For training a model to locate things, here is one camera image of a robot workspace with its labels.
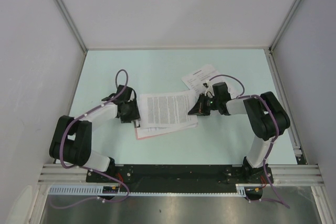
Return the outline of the metal clipboard clip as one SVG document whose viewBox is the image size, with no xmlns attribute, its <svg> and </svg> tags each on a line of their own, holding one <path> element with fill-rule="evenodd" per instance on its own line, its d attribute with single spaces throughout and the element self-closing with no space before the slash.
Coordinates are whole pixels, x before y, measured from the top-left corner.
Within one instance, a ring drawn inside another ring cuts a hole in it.
<svg viewBox="0 0 336 224">
<path fill-rule="evenodd" d="M 134 127 L 137 129 L 137 128 L 140 128 L 140 120 L 134 120 L 133 121 L 134 123 Z"/>
</svg>

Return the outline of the printed form sheet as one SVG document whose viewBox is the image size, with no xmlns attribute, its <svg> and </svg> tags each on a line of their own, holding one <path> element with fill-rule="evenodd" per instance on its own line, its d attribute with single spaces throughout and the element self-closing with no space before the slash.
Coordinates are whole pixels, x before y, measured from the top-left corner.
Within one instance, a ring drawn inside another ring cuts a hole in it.
<svg viewBox="0 0 336 224">
<path fill-rule="evenodd" d="M 182 81 L 190 90 L 195 92 L 196 98 L 206 91 L 206 87 L 203 85 L 204 83 L 211 86 L 218 82 L 225 82 L 228 86 L 231 98 L 236 98 L 238 91 L 234 88 L 233 81 L 230 81 L 229 78 L 221 76 L 209 81 L 210 78 L 219 74 L 220 73 L 212 65 L 204 65 L 200 69 L 182 77 Z"/>
</svg>

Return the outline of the printed text sheet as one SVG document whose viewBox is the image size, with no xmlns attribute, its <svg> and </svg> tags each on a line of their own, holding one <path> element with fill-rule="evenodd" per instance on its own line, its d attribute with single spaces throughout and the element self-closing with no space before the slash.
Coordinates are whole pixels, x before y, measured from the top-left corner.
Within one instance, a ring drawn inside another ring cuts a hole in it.
<svg viewBox="0 0 336 224">
<path fill-rule="evenodd" d="M 195 103 L 196 96 L 192 90 L 142 94 L 138 99 L 140 128 L 181 128 L 196 125 L 197 116 L 188 115 Z"/>
<path fill-rule="evenodd" d="M 177 126 L 177 127 L 150 127 L 150 128 L 136 128 L 135 129 L 135 133 L 136 133 L 136 139 L 137 140 L 143 140 L 146 138 L 150 138 L 150 137 L 155 137 L 155 136 L 159 136 L 159 135 L 164 135 L 164 134 L 169 134 L 169 133 L 173 133 L 173 132 L 178 132 L 181 130 L 185 130 L 185 129 L 191 129 L 194 127 L 197 127 L 198 123 L 192 124 L 192 125 L 188 125 L 188 126 Z"/>
</svg>

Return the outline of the pink clipboard folder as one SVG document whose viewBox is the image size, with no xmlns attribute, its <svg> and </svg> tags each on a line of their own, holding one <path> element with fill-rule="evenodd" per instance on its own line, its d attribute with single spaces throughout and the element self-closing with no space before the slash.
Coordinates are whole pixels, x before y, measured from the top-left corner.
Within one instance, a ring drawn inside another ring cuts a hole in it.
<svg viewBox="0 0 336 224">
<path fill-rule="evenodd" d="M 157 127 L 151 127 L 151 128 L 135 128 L 135 137 L 137 140 L 143 140 L 150 137 L 160 136 L 164 134 L 169 134 L 172 131 L 168 128 L 157 128 Z"/>
</svg>

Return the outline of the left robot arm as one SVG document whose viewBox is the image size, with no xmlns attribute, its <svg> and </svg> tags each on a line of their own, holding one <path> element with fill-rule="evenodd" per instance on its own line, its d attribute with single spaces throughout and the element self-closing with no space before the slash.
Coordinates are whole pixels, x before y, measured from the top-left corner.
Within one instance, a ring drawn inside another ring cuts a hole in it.
<svg viewBox="0 0 336 224">
<path fill-rule="evenodd" d="M 115 178 L 116 165 L 113 158 L 92 150 L 92 133 L 112 119 L 131 123 L 140 119 L 137 95 L 133 88 L 119 85 L 117 92 L 102 99 L 101 104 L 78 117 L 61 116 L 58 119 L 49 148 L 49 156 L 86 167 L 105 182 Z"/>
</svg>

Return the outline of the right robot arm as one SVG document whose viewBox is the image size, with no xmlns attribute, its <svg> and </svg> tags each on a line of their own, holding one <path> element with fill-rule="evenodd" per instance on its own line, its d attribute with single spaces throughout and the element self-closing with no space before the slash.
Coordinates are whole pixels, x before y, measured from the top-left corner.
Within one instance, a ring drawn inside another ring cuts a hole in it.
<svg viewBox="0 0 336 224">
<path fill-rule="evenodd" d="M 242 114 L 248 117 L 255 136 L 238 177 L 249 183 L 263 177 L 267 183 L 272 183 L 271 171 L 267 170 L 268 157 L 276 139 L 290 126 L 289 116 L 274 93 L 233 99 L 226 82 L 219 82 L 199 95 L 188 115 L 209 116 L 212 111 L 225 116 Z"/>
</svg>

